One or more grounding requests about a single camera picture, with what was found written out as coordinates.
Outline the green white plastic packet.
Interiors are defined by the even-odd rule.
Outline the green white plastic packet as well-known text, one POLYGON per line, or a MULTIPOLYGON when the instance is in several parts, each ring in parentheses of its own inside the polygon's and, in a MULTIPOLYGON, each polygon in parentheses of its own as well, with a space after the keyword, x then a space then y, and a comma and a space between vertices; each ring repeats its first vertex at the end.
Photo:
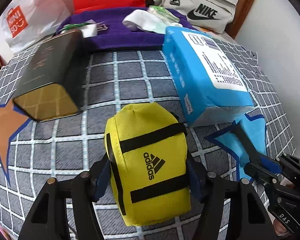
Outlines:
POLYGON ((148 7, 147 11, 155 16, 157 16, 162 22, 165 23, 179 23, 180 19, 174 16, 170 11, 167 9, 157 6, 151 5, 148 7))

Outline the white cloth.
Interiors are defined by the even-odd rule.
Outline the white cloth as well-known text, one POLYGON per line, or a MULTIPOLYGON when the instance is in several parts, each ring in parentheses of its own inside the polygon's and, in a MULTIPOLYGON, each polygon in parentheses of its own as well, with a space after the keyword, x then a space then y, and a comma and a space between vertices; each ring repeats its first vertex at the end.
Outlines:
POLYGON ((136 9, 123 19, 122 24, 131 31, 142 30, 140 24, 146 18, 157 18, 157 16, 154 16, 145 10, 136 9))

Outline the brown star felt patch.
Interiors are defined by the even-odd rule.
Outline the brown star felt patch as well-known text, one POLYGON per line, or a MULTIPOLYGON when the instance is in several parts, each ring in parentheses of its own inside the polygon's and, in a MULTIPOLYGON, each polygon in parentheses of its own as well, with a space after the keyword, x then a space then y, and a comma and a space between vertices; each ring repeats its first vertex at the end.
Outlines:
POLYGON ((0 105, 0 164, 9 184, 8 163, 10 144, 30 121, 31 118, 16 106, 12 99, 5 105, 0 105))

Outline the grey checked blanket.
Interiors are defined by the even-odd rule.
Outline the grey checked blanket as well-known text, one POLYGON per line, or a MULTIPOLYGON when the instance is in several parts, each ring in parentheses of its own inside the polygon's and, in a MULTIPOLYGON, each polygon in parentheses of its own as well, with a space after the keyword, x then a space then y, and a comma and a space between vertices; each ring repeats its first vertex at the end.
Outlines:
MULTIPOLYGON (((294 154, 293 132, 277 92, 258 66, 257 54, 214 39, 246 79, 256 109, 266 120, 267 154, 294 154)), ((39 45, 19 53, 0 71, 0 105, 15 91, 39 45)), ((0 163, 0 226, 18 239, 35 197, 51 176, 74 178, 102 158, 106 121, 123 106, 157 102, 184 122, 183 111, 162 51, 114 51, 83 59, 83 112, 47 122, 30 120, 12 139, 8 155, 10 183, 0 163)), ((187 128, 187 144, 196 161, 222 178, 236 180, 236 160, 205 139, 230 124, 187 128)), ((97 204, 96 216, 105 239, 191 239, 202 205, 191 198, 192 210, 161 224, 127 227, 115 204, 111 186, 97 204)))

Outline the blue star felt patch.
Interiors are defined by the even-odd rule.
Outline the blue star felt patch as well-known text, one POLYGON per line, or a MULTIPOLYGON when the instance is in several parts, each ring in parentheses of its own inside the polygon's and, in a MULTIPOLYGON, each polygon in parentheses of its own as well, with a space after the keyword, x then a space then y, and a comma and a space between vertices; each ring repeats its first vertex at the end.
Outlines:
POLYGON ((237 181, 242 178, 252 181, 244 171, 245 165, 250 162, 248 150, 267 156, 266 131, 266 121, 262 114, 245 114, 230 126, 206 136, 205 139, 225 150, 236 160, 237 181))

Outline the purple fabric tray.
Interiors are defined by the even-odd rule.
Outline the purple fabric tray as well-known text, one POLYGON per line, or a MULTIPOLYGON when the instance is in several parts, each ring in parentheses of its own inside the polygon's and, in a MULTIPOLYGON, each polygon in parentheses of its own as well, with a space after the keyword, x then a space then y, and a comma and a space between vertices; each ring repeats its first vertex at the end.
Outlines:
POLYGON ((71 44, 87 53, 92 53, 115 50, 161 50, 167 33, 174 30, 194 30, 192 25, 187 21, 186 16, 173 9, 168 9, 168 11, 180 19, 180 22, 166 24, 165 34, 142 30, 131 31, 122 24, 122 21, 136 9, 147 11, 147 8, 121 7, 85 11, 69 16, 61 23, 57 30, 66 24, 84 23, 88 20, 94 20, 96 23, 103 22, 108 29, 100 31, 97 36, 89 38, 84 38, 80 30, 63 31, 60 34, 55 34, 55 36, 60 39, 69 35, 70 37, 65 39, 67 44, 71 44))

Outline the blue tissue pack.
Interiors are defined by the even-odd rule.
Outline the blue tissue pack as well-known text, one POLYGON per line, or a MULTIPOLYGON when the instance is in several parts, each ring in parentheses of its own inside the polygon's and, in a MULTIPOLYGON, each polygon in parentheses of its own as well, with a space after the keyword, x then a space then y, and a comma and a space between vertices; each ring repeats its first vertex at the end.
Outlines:
POLYGON ((162 51, 189 126, 233 122, 254 108, 236 67, 209 35, 167 27, 162 51))

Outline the yellow Adidas pouch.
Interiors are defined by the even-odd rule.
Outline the yellow Adidas pouch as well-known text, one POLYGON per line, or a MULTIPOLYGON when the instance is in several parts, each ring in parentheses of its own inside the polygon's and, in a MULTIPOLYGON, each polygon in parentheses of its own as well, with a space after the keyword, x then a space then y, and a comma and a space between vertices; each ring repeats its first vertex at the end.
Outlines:
POLYGON ((184 124, 156 102, 126 105, 107 120, 110 182, 127 226, 156 224, 190 211, 186 135, 184 124))

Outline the dark green tin box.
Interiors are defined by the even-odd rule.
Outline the dark green tin box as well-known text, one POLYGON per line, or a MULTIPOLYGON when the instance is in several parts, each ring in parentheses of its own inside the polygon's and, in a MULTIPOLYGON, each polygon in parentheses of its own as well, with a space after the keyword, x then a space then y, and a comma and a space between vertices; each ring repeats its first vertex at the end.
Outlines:
POLYGON ((80 31, 44 41, 18 81, 13 102, 36 121, 79 112, 84 38, 80 31))

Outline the brown wooden door frame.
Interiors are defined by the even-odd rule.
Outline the brown wooden door frame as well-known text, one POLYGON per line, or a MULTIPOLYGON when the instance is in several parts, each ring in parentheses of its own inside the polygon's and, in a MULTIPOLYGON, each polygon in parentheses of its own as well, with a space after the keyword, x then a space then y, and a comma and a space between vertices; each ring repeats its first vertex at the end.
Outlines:
POLYGON ((231 23, 227 24, 225 32, 232 38, 235 38, 245 22, 247 15, 254 3, 254 0, 238 0, 236 12, 231 23))

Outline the patterned small packet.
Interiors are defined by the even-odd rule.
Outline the patterned small packet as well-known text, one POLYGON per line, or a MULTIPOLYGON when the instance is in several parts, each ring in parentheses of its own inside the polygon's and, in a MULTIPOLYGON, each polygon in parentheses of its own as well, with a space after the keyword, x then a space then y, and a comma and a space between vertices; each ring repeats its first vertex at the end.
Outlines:
POLYGON ((89 22, 84 22, 84 23, 75 23, 75 24, 66 24, 61 29, 56 31, 56 34, 60 34, 63 31, 69 31, 69 30, 82 30, 86 26, 91 25, 89 22))

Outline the white Miniso plastic bag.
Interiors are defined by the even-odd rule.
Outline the white Miniso plastic bag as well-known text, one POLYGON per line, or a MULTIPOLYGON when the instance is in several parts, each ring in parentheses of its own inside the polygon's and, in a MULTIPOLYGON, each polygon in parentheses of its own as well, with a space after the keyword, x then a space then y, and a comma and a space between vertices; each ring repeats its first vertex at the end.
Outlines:
POLYGON ((14 55, 53 34, 70 16, 62 0, 12 0, 1 15, 4 38, 14 55))

